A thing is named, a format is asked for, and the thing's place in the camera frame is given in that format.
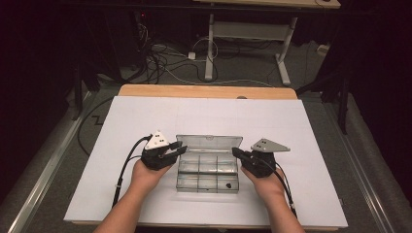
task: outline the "finger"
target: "finger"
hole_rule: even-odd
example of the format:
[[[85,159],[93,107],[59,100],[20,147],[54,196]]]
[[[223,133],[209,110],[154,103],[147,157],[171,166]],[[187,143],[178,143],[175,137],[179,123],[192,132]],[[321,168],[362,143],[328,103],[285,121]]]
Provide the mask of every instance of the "finger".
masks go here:
[[[164,167],[164,168],[158,170],[157,172],[158,172],[161,176],[163,176],[164,174],[166,174],[167,171],[169,171],[169,169],[170,169],[172,166],[173,166],[173,164],[172,164],[172,165],[169,165],[169,166],[167,166],[167,167]]]
[[[255,179],[256,179],[256,177],[251,173],[251,172],[249,172],[245,167],[241,167],[240,169],[242,169],[242,172],[253,182]]]

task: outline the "hand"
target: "hand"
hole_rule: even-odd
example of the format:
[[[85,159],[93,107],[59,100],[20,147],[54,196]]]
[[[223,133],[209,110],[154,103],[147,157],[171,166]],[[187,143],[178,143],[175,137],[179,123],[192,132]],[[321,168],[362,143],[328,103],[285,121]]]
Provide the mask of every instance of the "hand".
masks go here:
[[[257,195],[266,205],[279,200],[279,198],[285,200],[285,190],[275,174],[271,174],[266,178],[257,178],[244,167],[242,167],[242,171],[255,185]],[[282,178],[284,177],[284,174],[280,169],[276,169],[276,172]]]
[[[272,232],[304,232],[299,221],[289,209],[285,200],[285,190],[275,174],[266,178],[256,178],[246,168],[242,167],[242,171],[254,183],[257,195],[266,205]],[[276,169],[276,172],[281,178],[284,177],[280,169]]]
[[[155,171],[147,168],[141,160],[138,160],[134,164],[131,183],[127,192],[142,195],[143,198],[146,197],[171,167],[168,166]]]

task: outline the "white desk frame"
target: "white desk frame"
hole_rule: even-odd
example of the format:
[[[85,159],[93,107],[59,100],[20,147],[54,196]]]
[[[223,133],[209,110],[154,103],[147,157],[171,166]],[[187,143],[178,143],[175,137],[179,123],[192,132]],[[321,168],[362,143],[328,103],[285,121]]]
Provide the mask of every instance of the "white desk frame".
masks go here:
[[[324,8],[339,8],[340,4],[336,0],[330,2],[324,2],[313,0],[311,2],[300,1],[282,1],[282,0],[199,0],[201,2],[214,3],[236,3],[236,4],[255,4],[255,5],[274,5],[285,7],[306,7],[314,8],[321,6]],[[274,40],[283,41],[281,53],[276,53],[276,64],[279,68],[279,73],[282,79],[282,83],[285,86],[291,85],[291,79],[289,78],[288,71],[285,65],[285,57],[288,52],[289,44],[293,35],[294,28],[296,26],[297,17],[291,19],[290,24],[285,25],[272,25],[272,24],[256,24],[256,23],[240,23],[240,22],[221,22],[215,21],[214,15],[210,15],[209,19],[209,44],[208,44],[208,57],[206,58],[205,68],[205,80],[210,81],[213,79],[213,39],[214,37],[226,37],[226,38],[242,38],[242,39],[261,39],[261,40]]]

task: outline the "white board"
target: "white board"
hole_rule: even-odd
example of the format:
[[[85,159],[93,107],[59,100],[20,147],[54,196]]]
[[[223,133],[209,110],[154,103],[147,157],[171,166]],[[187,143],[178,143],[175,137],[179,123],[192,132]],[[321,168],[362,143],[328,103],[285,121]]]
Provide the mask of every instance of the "white board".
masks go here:
[[[118,96],[112,103],[64,220],[101,221],[112,207],[121,167],[133,145],[161,130],[177,134],[242,136],[242,150],[267,138],[291,148],[275,153],[304,227],[347,227],[340,202],[300,100],[207,99]],[[144,143],[136,149],[140,154]],[[130,183],[125,173],[120,196]],[[177,164],[145,200],[139,221],[148,224],[267,226],[253,184],[239,173],[239,192],[182,193]]]

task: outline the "table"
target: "table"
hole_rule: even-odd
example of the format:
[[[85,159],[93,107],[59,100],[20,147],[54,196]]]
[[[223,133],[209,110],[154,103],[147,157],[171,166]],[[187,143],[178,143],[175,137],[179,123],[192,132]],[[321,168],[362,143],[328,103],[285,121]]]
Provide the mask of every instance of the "table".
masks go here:
[[[276,7],[293,7],[293,8],[323,8],[323,9],[339,9],[340,3],[337,0],[329,2],[323,0],[193,0],[199,2],[211,3],[226,3],[226,4],[246,4],[246,5],[262,5]],[[271,24],[256,24],[256,23],[241,23],[241,22],[222,22],[215,21],[214,15],[210,14],[209,19],[209,44],[208,55],[206,59],[205,80],[213,78],[213,38],[228,37],[228,38],[243,38],[243,39],[261,39],[261,40],[276,40],[283,41],[281,53],[276,53],[276,64],[279,68],[279,73],[283,85],[289,86],[291,80],[285,65],[285,57],[288,51],[289,44],[296,26],[297,17],[291,19],[290,24],[271,25]]]
[[[233,99],[238,96],[254,99]],[[238,135],[243,137],[240,148],[249,150],[255,141],[267,136],[290,147],[291,151],[275,156],[287,173],[304,228],[347,227],[301,101],[291,89],[269,87],[123,86],[112,103],[64,219],[75,223],[101,221],[111,209],[115,184],[128,151],[135,141],[157,129],[170,141],[176,134]],[[124,173],[120,196],[130,183],[131,168],[128,166]],[[145,200],[139,224],[269,226],[253,184],[242,173],[237,194],[177,192],[176,178],[175,165]]]

